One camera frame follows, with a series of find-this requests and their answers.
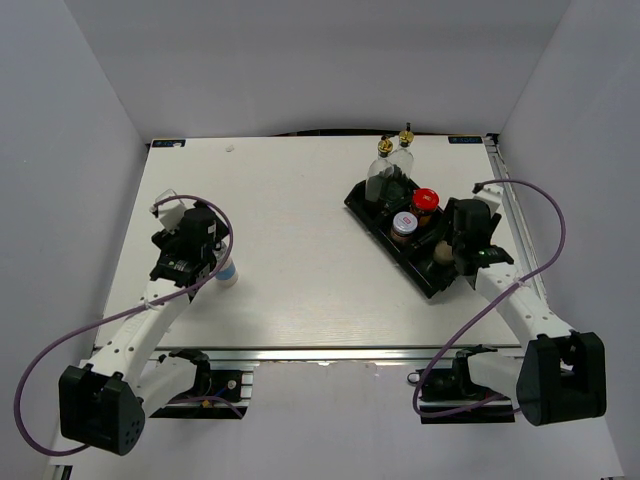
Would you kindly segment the blue-label white shaker bottle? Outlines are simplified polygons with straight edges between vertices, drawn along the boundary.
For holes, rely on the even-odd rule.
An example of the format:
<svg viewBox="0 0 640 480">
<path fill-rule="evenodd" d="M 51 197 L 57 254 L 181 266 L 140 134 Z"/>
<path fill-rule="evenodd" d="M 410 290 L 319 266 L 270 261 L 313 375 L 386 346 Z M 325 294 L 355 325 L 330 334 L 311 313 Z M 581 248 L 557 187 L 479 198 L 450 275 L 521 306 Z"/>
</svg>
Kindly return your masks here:
<svg viewBox="0 0 640 480">
<path fill-rule="evenodd" d="M 216 276 L 215 280 L 221 287 L 231 287 L 238 280 L 238 272 L 233 261 L 229 248 L 224 241 L 221 241 L 214 248 L 214 255 L 216 259 Z"/>
</svg>

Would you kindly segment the clear glass oil bottle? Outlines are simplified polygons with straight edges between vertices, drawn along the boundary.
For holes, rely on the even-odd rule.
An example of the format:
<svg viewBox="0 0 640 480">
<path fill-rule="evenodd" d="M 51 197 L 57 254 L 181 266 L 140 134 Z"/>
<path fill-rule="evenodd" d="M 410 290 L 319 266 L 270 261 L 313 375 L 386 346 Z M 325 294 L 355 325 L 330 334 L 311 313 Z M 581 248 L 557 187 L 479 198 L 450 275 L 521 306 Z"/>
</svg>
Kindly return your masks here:
<svg viewBox="0 0 640 480">
<path fill-rule="evenodd" d="M 386 193 L 389 179 L 393 175 L 393 165 L 389 156 L 393 151 L 393 144 L 388 136 L 383 135 L 377 144 L 377 157 L 369 167 L 366 184 L 365 200 L 371 203 L 379 202 Z"/>
</svg>

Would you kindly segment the red-capped brown sauce jar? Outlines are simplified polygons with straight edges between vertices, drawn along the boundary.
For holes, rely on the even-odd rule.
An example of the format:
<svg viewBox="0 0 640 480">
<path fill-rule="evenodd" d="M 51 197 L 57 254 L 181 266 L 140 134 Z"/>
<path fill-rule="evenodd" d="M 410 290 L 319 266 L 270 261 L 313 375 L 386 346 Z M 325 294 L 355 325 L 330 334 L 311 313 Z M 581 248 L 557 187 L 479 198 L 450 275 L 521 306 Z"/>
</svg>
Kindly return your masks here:
<svg viewBox="0 0 640 480">
<path fill-rule="evenodd" d="M 410 212 L 416 217 L 418 227 L 425 227 L 439 207 L 439 195 L 432 189 L 419 188 L 412 195 Z"/>
</svg>

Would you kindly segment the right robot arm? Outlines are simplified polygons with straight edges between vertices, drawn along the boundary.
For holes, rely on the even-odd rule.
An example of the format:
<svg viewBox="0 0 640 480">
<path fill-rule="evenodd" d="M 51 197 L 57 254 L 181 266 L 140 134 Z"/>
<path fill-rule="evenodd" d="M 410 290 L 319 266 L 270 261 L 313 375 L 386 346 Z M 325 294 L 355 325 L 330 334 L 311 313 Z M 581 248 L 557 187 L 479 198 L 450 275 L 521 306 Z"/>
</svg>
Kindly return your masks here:
<svg viewBox="0 0 640 480">
<path fill-rule="evenodd" d="M 605 348 L 593 332 L 579 332 L 551 312 L 519 275 L 513 259 L 492 244 L 499 214 L 483 200 L 452 199 L 444 219 L 452 265 L 488 300 L 517 338 L 522 358 L 494 347 L 459 350 L 448 369 L 431 365 L 419 380 L 426 419 L 465 416 L 508 399 L 534 426 L 604 415 Z"/>
</svg>

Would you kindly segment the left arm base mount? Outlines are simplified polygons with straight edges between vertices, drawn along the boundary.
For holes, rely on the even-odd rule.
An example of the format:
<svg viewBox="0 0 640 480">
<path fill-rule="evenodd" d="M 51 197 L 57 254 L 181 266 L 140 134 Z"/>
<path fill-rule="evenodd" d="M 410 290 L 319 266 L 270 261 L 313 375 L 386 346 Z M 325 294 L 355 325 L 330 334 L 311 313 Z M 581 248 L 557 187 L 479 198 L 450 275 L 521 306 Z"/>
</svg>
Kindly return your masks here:
<svg viewBox="0 0 640 480">
<path fill-rule="evenodd" d="M 241 403 L 250 399 L 251 374 L 240 367 L 214 365 L 209 355 L 196 349 L 178 349 L 161 354 L 158 365 L 169 360 L 182 358 L 189 360 L 196 366 L 195 385 L 176 398 L 185 400 L 194 397 L 216 396 L 233 404 L 241 414 L 247 410 Z M 156 410 L 151 418 L 159 419 L 189 419 L 189 420 L 219 420 L 237 419 L 240 417 L 224 402 L 211 400 L 196 400 L 186 403 L 168 404 Z"/>
</svg>

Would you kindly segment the silver-lid small jar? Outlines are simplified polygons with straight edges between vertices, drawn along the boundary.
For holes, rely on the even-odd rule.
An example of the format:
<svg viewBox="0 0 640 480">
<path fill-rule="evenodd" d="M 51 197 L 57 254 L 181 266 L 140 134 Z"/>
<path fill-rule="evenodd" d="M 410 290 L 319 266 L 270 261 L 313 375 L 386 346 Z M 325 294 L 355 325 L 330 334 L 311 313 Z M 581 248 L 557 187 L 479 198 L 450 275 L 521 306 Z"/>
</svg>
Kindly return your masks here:
<svg viewBox="0 0 640 480">
<path fill-rule="evenodd" d="M 390 236 L 397 244 L 407 243 L 418 228 L 418 220 L 408 211 L 398 212 L 391 224 Z"/>
</svg>

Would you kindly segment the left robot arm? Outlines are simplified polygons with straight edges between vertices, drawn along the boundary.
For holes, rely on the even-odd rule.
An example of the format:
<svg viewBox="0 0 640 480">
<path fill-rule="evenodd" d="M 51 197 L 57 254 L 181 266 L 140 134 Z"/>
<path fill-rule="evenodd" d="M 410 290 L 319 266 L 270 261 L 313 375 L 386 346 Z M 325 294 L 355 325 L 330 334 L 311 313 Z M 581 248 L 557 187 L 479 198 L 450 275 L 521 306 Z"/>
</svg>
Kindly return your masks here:
<svg viewBox="0 0 640 480">
<path fill-rule="evenodd" d="M 84 366 L 67 367 L 58 383 L 63 437 L 119 456 L 134 448 L 149 416 L 178 397 L 202 398 L 211 387 L 209 358 L 199 350 L 174 350 L 155 371 L 145 367 L 215 269 L 227 264 L 229 230 L 201 201 L 155 213 L 163 225 L 152 237 L 160 254 L 140 311 Z"/>
</svg>

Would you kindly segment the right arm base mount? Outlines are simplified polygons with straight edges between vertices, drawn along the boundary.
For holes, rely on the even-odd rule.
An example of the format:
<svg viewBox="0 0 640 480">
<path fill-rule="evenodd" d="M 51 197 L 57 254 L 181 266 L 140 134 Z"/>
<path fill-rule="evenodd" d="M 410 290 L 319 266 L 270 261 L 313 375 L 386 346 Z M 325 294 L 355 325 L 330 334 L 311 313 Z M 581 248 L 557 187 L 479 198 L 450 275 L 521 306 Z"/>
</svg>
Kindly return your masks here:
<svg viewBox="0 0 640 480">
<path fill-rule="evenodd" d="M 449 366 L 436 366 L 430 371 L 420 389 L 418 406 L 422 413 L 437 414 L 445 410 L 469 406 L 488 399 L 496 392 L 488 387 L 473 384 L 468 373 L 468 357 L 479 353 L 497 353 L 495 348 L 477 345 L 458 351 Z M 514 423 L 518 412 L 506 397 L 497 402 L 487 402 L 477 409 L 465 410 L 453 415 L 425 418 L 423 425 L 447 424 L 505 424 Z"/>
</svg>

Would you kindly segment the silver-capped white shaker bottle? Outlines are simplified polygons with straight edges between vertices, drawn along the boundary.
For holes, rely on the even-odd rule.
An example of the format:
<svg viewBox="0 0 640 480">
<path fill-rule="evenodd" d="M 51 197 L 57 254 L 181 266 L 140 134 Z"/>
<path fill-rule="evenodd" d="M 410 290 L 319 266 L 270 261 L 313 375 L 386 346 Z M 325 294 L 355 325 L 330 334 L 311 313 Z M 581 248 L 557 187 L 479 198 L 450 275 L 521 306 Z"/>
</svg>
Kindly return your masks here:
<svg viewBox="0 0 640 480">
<path fill-rule="evenodd" d="M 450 265 L 454 262 L 452 247 L 444 240 L 434 248 L 432 259 L 439 265 Z"/>
</svg>

